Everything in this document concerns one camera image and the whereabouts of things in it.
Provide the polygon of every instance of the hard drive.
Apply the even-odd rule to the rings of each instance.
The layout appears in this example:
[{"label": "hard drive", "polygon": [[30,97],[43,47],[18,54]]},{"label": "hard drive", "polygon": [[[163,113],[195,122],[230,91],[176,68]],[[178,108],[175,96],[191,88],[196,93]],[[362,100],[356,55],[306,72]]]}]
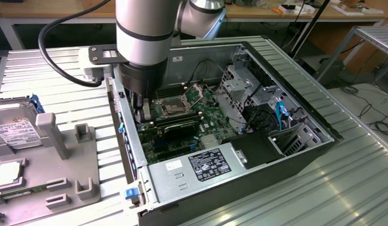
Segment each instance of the hard drive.
[{"label": "hard drive", "polygon": [[0,99],[0,144],[12,149],[42,145],[44,132],[36,127],[36,115],[44,113],[36,95]]}]

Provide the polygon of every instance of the circuit board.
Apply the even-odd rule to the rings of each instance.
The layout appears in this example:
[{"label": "circuit board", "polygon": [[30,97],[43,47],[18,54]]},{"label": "circuit board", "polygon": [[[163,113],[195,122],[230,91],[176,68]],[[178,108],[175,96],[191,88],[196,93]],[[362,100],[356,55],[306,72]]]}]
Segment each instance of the circuit board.
[{"label": "circuit board", "polygon": [[224,113],[216,104],[212,90],[203,85],[195,84],[195,88],[191,87],[184,95],[155,99],[152,104],[155,107],[156,120],[190,113],[200,113],[203,117],[198,132],[194,136],[176,138],[170,141],[158,141],[158,136],[147,132],[147,130],[155,129],[151,128],[151,123],[142,123],[142,125],[138,126],[142,146],[150,164],[204,150],[207,147],[202,142],[202,137],[207,135],[212,137],[214,134],[219,144],[224,139],[236,135]]}]

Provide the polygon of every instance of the blue cable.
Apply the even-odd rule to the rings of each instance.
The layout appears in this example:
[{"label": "blue cable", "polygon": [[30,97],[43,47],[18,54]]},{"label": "blue cable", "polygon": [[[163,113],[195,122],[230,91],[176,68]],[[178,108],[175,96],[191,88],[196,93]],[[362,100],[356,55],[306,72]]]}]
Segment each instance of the blue cable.
[{"label": "blue cable", "polygon": [[280,124],[280,130],[282,130],[282,119],[280,119],[280,114],[283,113],[286,116],[290,116],[290,113],[284,107],[284,103],[280,101],[275,105],[275,113],[276,113],[276,118],[278,122]]}]

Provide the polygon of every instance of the motherboard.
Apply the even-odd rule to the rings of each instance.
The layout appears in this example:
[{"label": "motherboard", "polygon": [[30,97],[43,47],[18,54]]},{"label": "motherboard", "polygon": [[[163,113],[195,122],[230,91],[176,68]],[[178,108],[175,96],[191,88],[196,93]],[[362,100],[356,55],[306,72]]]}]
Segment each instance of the motherboard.
[{"label": "motherboard", "polygon": [[198,83],[158,91],[155,120],[138,124],[150,164],[212,148],[238,134],[216,98],[212,88]]}]

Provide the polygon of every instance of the green circuit board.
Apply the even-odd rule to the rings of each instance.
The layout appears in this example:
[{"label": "green circuit board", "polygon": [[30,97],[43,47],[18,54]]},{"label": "green circuit board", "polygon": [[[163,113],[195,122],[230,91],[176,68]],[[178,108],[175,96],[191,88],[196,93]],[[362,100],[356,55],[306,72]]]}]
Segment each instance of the green circuit board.
[{"label": "green circuit board", "polygon": [[154,100],[155,115],[158,120],[166,117],[166,108],[162,103],[168,102],[172,104],[172,106],[176,106],[174,105],[174,103],[176,103],[178,101],[187,101],[191,107],[186,108],[186,110],[183,111],[183,107],[179,106],[179,108],[176,107],[179,111],[170,113],[172,113],[174,115],[183,115],[188,112],[202,112],[203,119],[200,120],[199,129],[194,136],[178,138],[175,140],[170,140],[168,142],[159,141],[158,135],[154,132],[148,133],[148,130],[158,129],[156,127],[152,128],[150,123],[143,123],[138,127],[142,146],[150,164],[175,158],[180,155],[204,150],[206,147],[202,143],[200,138],[206,135],[214,134],[219,143],[222,143],[224,139],[236,135],[236,132],[234,131],[234,128],[227,121],[227,118],[219,106],[216,105],[212,91],[204,88],[203,85],[198,85],[198,87],[203,90],[202,93],[204,95],[200,100],[200,93],[198,89],[194,88],[190,88],[184,95]]}]

